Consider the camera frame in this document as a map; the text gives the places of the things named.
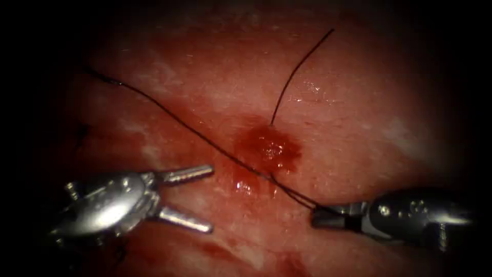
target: blood spot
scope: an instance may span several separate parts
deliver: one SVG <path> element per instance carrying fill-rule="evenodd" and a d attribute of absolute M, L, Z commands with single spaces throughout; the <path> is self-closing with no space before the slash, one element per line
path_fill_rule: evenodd
<path fill-rule="evenodd" d="M 267 124 L 256 124 L 238 133 L 234 142 L 234 154 L 254 169 L 265 173 L 296 172 L 297 161 L 301 158 L 301 146 L 293 136 L 280 132 Z M 233 172 L 236 191 L 245 195 L 268 194 L 274 197 L 276 187 L 266 183 L 244 168 L 236 167 Z"/>

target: silver metal instrument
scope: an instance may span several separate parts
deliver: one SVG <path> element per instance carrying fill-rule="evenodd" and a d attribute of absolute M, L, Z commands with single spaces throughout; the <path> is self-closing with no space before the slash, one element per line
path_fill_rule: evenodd
<path fill-rule="evenodd" d="M 172 172 L 115 173 L 85 182 L 70 182 L 65 190 L 72 203 L 58 215 L 59 221 L 49 235 L 58 242 L 95 237 L 103 243 L 106 235 L 128 233 L 146 219 L 211 233 L 213 225 L 210 222 L 162 205 L 156 189 L 213 173 L 212 166 L 202 165 Z"/>

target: black suture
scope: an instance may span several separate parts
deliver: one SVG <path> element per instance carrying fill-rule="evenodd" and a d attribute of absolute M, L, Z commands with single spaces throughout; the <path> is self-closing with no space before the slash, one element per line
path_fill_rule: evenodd
<path fill-rule="evenodd" d="M 309 197 L 303 195 L 302 193 L 294 190 L 294 189 L 291 189 L 289 188 L 288 186 L 285 186 L 275 180 L 273 180 L 271 177 L 269 177 L 268 175 L 266 175 L 265 173 L 262 173 L 256 169 L 254 169 L 253 167 L 249 166 L 248 164 L 242 162 L 241 160 L 239 160 L 238 158 L 236 158 L 235 156 L 233 156 L 232 154 L 228 153 L 226 150 L 224 150 L 223 148 L 221 148 L 218 144 L 216 144 L 215 142 L 213 142 L 212 140 L 210 140 L 209 138 L 207 138 L 206 136 L 204 136 L 202 133 L 198 132 L 197 130 L 193 129 L 193 127 L 189 126 L 188 124 L 186 124 L 183 120 L 181 120 L 176 114 L 174 114 L 173 112 L 171 112 L 170 110 L 168 110 L 166 107 L 164 107 L 161 103 L 159 103 L 157 100 L 153 99 L 151 96 L 147 95 L 145 92 L 131 86 L 131 85 L 128 85 L 126 83 L 123 83 L 119 80 L 116 80 L 116 79 L 113 79 L 113 78 L 110 78 L 110 77 L 107 77 L 95 70 L 93 70 L 92 68 L 88 67 L 88 66 L 85 66 L 85 68 L 89 68 L 89 70 L 87 70 L 87 72 L 93 76 L 95 76 L 96 78 L 108 83 L 108 84 L 112 84 L 112 85 L 118 85 L 118 86 L 123 86 L 123 87 L 126 87 L 140 95 L 142 95 L 143 97 L 147 98 L 149 101 L 153 102 L 157 107 L 159 107 L 162 111 L 164 111 L 165 113 L 167 113 L 172 119 L 174 119 L 175 121 L 177 121 L 180 125 L 182 125 L 183 127 L 185 127 L 186 129 L 188 129 L 190 132 L 192 132 L 193 134 L 197 135 L 200 139 L 204 140 L 206 143 L 208 143 L 210 146 L 212 146 L 213 148 L 215 148 L 217 151 L 219 151 L 219 153 L 221 153 L 222 155 L 226 156 L 227 158 L 229 158 L 230 160 L 232 160 L 234 163 L 236 163 L 237 165 L 243 167 L 244 169 L 246 169 L 247 171 L 271 182 L 272 184 L 274 184 L 275 186 L 279 187 L 280 189 L 282 189 L 284 192 L 287 193 L 287 195 L 294 199 L 295 201 L 299 202 L 297 199 L 294 198 L 294 195 L 296 197 L 299 197 L 300 199 L 303 199 L 303 200 L 306 200 L 307 202 L 309 203 L 312 203 L 314 204 L 315 206 L 318 206 L 318 207 L 322 207 L 322 208 L 325 208 L 326 210 L 328 211 L 331 211 L 333 213 L 337 213 L 335 210 L 331 209 L 330 207 L 326 207 L 326 206 L 322 206 L 320 205 L 319 203 L 317 203 L 316 201 L 310 199 Z"/>
<path fill-rule="evenodd" d="M 275 184 L 279 184 L 279 182 L 277 181 L 277 179 L 275 179 L 275 176 L 273 176 L 273 173 L 270 173 L 270 178 L 272 178 L 272 181 L 275 183 Z M 290 198 L 292 198 L 294 201 L 296 201 L 297 203 L 299 203 L 300 205 L 312 210 L 312 209 L 315 209 L 318 204 L 314 201 L 312 201 L 310 198 L 306 197 L 305 198 L 302 198 L 302 197 L 295 197 L 293 196 L 289 191 L 286 191 L 286 190 L 283 190 L 283 192 L 285 192 Z"/>
<path fill-rule="evenodd" d="M 301 67 L 301 65 L 306 61 L 306 59 L 311 56 L 311 54 L 316 51 L 316 49 L 318 49 L 318 47 L 323 43 L 323 41 L 329 37 L 329 35 L 331 35 L 333 32 L 335 31 L 335 29 L 331 29 L 330 31 L 328 31 L 328 33 L 326 33 L 319 41 L 318 43 L 301 59 L 301 61 L 297 64 L 297 66 L 294 68 L 294 70 L 292 70 L 292 73 L 291 75 L 289 76 L 289 78 L 287 79 L 287 82 L 285 83 L 283 89 L 282 89 L 282 92 L 280 93 L 280 96 L 278 97 L 278 100 L 277 100 L 277 105 L 275 106 L 275 110 L 273 111 L 273 115 L 272 115 L 272 120 L 270 121 L 270 127 L 273 127 L 273 121 L 275 120 L 275 116 L 277 115 L 277 111 L 278 111 L 278 107 L 280 107 L 280 102 L 282 102 L 282 98 L 283 98 L 283 95 L 285 94 L 285 90 L 287 89 L 287 87 L 289 86 L 291 80 L 292 80 L 292 77 L 294 77 L 294 74 L 296 74 L 297 70 L 299 69 L 299 67 Z"/>

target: blood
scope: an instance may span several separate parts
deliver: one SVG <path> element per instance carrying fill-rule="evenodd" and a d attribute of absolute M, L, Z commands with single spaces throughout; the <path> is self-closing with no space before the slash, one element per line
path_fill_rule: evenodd
<path fill-rule="evenodd" d="M 238 159 L 265 174 L 297 171 L 297 162 L 302 157 L 301 146 L 292 135 L 266 123 L 246 126 L 248 129 L 237 133 L 234 139 L 233 153 Z M 239 166 L 234 168 L 233 179 L 236 189 L 247 195 L 266 192 L 271 198 L 275 196 L 274 185 L 268 183 L 267 190 L 261 189 L 259 177 Z"/>

